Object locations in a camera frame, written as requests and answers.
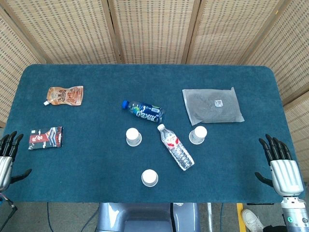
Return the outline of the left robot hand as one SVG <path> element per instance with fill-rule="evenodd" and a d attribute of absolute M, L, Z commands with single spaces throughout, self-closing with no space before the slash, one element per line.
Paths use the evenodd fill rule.
<path fill-rule="evenodd" d="M 0 140 L 0 192 L 3 193 L 11 184 L 21 181 L 29 176 L 32 169 L 26 170 L 23 174 L 12 176 L 13 165 L 18 152 L 19 143 L 23 134 L 18 135 L 17 131 L 3 136 Z"/>

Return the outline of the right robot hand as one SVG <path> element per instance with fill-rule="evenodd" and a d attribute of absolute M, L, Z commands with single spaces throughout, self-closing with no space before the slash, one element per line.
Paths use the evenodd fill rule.
<path fill-rule="evenodd" d="M 282 197 L 299 196 L 304 192 L 304 185 L 298 164 L 292 159 L 288 146 L 275 137 L 266 134 L 266 141 L 259 138 L 271 172 L 271 179 L 255 172 L 256 178 L 274 188 Z"/>

